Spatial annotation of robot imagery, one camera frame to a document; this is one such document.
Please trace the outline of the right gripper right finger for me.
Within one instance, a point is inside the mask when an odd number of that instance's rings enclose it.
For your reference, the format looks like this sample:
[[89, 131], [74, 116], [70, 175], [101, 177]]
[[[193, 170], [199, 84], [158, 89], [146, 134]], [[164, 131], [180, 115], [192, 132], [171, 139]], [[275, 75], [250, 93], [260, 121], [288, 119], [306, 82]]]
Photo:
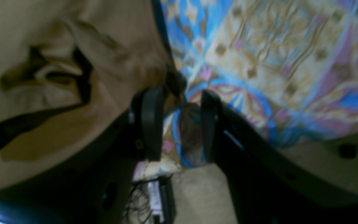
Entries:
[[285, 158], [212, 90], [203, 90], [205, 160], [225, 174], [240, 224], [358, 224], [358, 194]]

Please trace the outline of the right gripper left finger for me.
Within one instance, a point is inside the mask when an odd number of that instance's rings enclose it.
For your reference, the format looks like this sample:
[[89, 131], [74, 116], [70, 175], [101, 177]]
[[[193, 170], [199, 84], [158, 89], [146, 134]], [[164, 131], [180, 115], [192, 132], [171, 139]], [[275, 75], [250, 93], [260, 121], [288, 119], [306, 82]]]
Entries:
[[0, 190], [0, 223], [119, 223], [137, 164], [161, 159], [163, 111], [162, 87], [136, 95], [128, 109], [79, 153]]

